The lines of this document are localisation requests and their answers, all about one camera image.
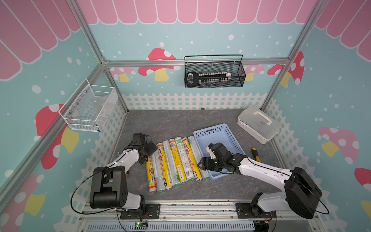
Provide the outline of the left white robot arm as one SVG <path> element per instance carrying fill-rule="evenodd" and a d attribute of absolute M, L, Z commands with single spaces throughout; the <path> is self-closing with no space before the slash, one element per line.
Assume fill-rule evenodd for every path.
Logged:
<path fill-rule="evenodd" d="M 144 197 L 128 191 L 126 175 L 133 164 L 144 164 L 156 151 L 157 146 L 152 142 L 151 136 L 135 133 L 129 145 L 114 161 L 94 170 L 90 207 L 144 210 L 146 206 Z"/>

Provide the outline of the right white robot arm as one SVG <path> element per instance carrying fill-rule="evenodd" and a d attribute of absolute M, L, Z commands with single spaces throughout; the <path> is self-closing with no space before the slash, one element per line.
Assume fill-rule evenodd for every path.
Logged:
<path fill-rule="evenodd" d="M 198 168 L 223 175 L 239 174 L 253 177 L 279 189 L 276 193 L 259 192 L 247 207 L 254 218 L 274 211 L 292 211 L 305 219 L 312 219 L 321 202 L 322 191 L 305 170 L 273 167 L 240 153 L 232 153 L 221 144 L 207 147 L 209 157 L 198 162 Z"/>

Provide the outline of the blue plastic basket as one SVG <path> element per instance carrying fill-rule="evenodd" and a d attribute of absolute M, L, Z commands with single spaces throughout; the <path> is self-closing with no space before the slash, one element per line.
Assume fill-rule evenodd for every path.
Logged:
<path fill-rule="evenodd" d="M 197 130 L 193 136 L 201 152 L 198 167 L 207 171 L 212 180 L 241 174 L 239 165 L 246 155 L 227 124 Z"/>

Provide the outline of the clear white wrap roll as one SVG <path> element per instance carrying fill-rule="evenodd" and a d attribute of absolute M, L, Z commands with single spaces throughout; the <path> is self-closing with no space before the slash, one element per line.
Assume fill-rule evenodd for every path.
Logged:
<path fill-rule="evenodd" d="M 172 185 L 175 188 L 175 187 L 181 185 L 181 182 L 180 182 L 180 178 L 179 178 L 177 168 L 176 168 L 176 165 L 175 165 L 175 162 L 174 162 L 173 153 L 172 153 L 171 146 L 170 146 L 170 141 L 168 141 L 168 140 L 164 141 L 163 145 L 164 145 L 164 149 L 165 149 L 167 164 L 168 164 L 169 171 L 170 171 L 170 174 L 171 174 Z"/>

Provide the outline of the yellow red wrap roll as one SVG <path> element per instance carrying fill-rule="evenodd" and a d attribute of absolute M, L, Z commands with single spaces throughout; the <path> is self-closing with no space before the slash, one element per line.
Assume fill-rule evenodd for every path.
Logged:
<path fill-rule="evenodd" d="M 195 180 L 196 181 L 202 180 L 203 177 L 201 175 L 201 172 L 200 172 L 199 168 L 197 167 L 196 160 L 194 158 L 193 151 L 192 151 L 192 148 L 191 148 L 191 145 L 190 145 L 188 139 L 186 137 L 184 137 L 184 138 L 182 138 L 182 142 L 183 142 L 183 145 L 184 145 L 187 157 L 188 157 L 188 161 L 190 163 L 192 173 L 194 175 Z"/>

